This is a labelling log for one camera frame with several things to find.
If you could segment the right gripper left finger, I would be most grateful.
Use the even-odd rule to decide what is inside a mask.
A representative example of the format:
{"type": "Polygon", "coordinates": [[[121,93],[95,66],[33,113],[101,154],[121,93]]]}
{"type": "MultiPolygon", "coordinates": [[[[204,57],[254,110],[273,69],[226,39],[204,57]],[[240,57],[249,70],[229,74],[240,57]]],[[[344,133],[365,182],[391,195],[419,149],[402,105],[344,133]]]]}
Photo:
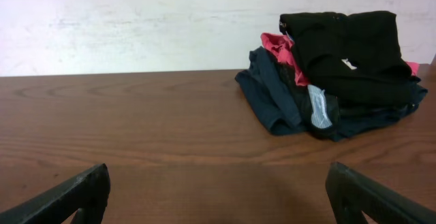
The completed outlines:
{"type": "Polygon", "coordinates": [[[110,177],[103,164],[75,175],[38,196],[1,213],[2,223],[101,223],[108,196],[110,177]]]}

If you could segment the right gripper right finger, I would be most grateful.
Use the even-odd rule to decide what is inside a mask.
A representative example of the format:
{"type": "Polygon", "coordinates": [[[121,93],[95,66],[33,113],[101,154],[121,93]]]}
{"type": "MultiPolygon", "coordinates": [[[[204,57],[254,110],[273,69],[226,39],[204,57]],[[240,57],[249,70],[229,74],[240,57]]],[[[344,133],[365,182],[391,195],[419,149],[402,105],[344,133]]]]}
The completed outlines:
{"type": "Polygon", "coordinates": [[[325,186],[339,224],[366,223],[365,216],[386,224],[435,222],[435,211],[339,162],[330,165],[325,186]]]}

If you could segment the black t-shirt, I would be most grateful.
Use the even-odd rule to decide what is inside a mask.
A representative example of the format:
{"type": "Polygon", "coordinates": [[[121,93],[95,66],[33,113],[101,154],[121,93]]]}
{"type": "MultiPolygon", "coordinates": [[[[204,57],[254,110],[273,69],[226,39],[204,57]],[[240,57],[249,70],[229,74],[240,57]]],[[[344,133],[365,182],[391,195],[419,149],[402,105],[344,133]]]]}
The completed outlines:
{"type": "Polygon", "coordinates": [[[396,14],[336,12],[282,14],[279,29],[294,40],[299,68],[340,99],[374,106],[404,106],[415,91],[403,60],[396,14]]]}

